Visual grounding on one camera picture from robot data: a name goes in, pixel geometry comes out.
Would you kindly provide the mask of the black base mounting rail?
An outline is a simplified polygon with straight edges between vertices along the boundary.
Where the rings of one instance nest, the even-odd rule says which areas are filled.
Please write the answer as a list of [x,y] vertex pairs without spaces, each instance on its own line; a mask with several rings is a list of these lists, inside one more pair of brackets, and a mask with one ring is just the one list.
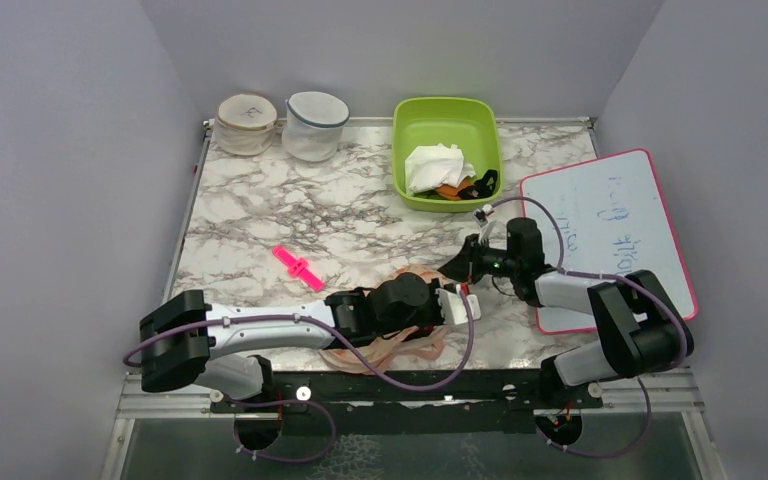
[[472,432],[531,434],[537,414],[575,413],[602,407],[578,386],[542,389],[536,369],[465,370],[443,388],[411,392],[375,376],[339,372],[276,371],[263,398],[214,402],[244,432],[284,436],[401,435]]

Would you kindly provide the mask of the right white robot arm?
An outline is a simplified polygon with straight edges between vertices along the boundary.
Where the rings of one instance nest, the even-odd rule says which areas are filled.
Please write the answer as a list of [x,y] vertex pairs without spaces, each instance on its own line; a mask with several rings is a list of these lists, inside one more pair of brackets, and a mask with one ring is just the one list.
[[529,218],[507,222],[503,249],[490,247],[479,234],[468,236],[439,271],[470,284],[485,276],[506,278],[515,296],[532,307],[593,318],[597,340],[541,363],[537,393],[552,407],[572,399],[577,386],[666,371],[694,350],[689,328],[653,272],[620,276],[552,267],[541,231]]

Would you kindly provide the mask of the pink plastic clip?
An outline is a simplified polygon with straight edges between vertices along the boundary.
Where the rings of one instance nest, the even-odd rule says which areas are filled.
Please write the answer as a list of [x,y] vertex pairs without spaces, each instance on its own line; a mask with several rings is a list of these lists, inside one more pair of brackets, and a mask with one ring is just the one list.
[[310,270],[305,258],[293,255],[282,245],[273,247],[272,254],[286,267],[291,278],[298,279],[314,292],[321,292],[325,288],[324,281]]

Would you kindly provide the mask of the crumpled white cloth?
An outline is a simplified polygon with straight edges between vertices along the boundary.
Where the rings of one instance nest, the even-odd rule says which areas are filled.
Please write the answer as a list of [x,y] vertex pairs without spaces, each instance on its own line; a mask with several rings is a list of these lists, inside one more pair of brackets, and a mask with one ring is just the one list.
[[452,144],[417,146],[404,162],[406,190],[417,194],[441,186],[458,187],[476,175],[475,167],[465,160],[462,150]]

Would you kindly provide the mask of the pink framed whiteboard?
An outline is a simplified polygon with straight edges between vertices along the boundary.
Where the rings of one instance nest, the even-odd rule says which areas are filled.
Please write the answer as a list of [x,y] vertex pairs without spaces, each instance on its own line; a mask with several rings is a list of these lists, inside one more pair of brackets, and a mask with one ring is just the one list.
[[634,149],[525,177],[524,214],[552,265],[590,273],[652,271],[684,320],[698,301],[650,153]]

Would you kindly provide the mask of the beige round laundry bag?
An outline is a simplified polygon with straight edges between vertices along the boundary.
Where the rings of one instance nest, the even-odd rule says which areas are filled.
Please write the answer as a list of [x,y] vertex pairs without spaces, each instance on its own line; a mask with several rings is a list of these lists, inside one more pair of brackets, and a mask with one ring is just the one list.
[[277,109],[265,97],[241,93],[223,100],[216,111],[213,137],[228,153],[256,156],[273,143]]

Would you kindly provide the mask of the green plastic bin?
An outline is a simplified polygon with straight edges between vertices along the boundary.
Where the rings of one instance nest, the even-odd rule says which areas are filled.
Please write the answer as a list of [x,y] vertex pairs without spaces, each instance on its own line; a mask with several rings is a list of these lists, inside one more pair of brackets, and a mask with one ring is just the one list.
[[393,185],[410,209],[433,213],[471,211],[484,199],[448,200],[435,193],[413,194],[407,190],[405,161],[417,147],[456,146],[478,176],[488,171],[498,174],[491,200],[504,189],[504,163],[498,125],[492,108],[486,103],[460,97],[416,97],[400,102],[393,114],[392,161]]

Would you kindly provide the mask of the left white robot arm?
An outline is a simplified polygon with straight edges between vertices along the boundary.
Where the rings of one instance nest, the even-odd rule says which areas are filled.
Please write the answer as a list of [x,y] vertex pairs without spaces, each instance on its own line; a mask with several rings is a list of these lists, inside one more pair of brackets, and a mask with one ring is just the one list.
[[464,289],[403,272],[375,288],[357,287],[291,307],[211,305],[186,290],[146,315],[140,342],[125,364],[137,368],[149,393],[197,384],[238,398],[258,411],[273,401],[266,363],[241,353],[274,348],[344,349],[372,362],[364,347],[390,335],[432,334],[468,323]]

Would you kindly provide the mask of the orange and black items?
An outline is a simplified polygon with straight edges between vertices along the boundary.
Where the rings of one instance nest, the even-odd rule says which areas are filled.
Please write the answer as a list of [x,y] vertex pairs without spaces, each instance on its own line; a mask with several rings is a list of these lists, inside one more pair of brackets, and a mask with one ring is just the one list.
[[497,170],[487,170],[481,178],[467,177],[458,186],[442,185],[433,190],[421,192],[419,196],[449,201],[486,199],[496,191],[498,180]]

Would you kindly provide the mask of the floral mesh laundry bag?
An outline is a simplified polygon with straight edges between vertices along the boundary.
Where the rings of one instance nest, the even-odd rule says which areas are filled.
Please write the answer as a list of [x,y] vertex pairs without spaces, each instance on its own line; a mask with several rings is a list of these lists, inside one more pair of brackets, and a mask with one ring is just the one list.
[[[379,283],[394,280],[402,273],[418,275],[425,283],[440,280],[443,285],[450,283],[439,271],[421,264],[411,264],[399,268]],[[391,363],[400,356],[414,356],[420,359],[436,361],[445,349],[445,338],[451,332],[448,326],[432,326],[428,331],[416,327],[401,330],[376,338],[370,345],[360,347],[363,356],[379,371],[385,372]],[[372,375],[354,354],[346,349],[319,351],[325,364],[337,371],[349,374]]]

